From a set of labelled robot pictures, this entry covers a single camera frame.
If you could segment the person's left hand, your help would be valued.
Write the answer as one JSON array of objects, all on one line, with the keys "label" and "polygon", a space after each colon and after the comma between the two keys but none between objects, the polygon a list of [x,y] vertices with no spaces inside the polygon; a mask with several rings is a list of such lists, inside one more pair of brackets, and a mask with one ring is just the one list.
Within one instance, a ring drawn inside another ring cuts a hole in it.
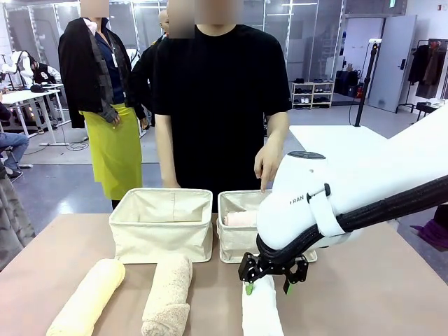
[{"label": "person's left hand", "polygon": [[281,161],[283,145],[275,139],[268,139],[255,157],[254,172],[260,179],[260,190],[264,192],[267,184],[274,180]]}]

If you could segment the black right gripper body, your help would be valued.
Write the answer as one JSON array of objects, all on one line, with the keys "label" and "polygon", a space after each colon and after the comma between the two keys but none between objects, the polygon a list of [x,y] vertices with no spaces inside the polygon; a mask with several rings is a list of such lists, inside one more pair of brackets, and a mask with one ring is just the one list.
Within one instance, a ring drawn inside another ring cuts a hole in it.
[{"label": "black right gripper body", "polygon": [[265,257],[259,257],[259,277],[267,275],[284,275],[292,277],[296,271],[293,268],[297,265],[298,257],[287,260],[286,262],[275,263]]}]

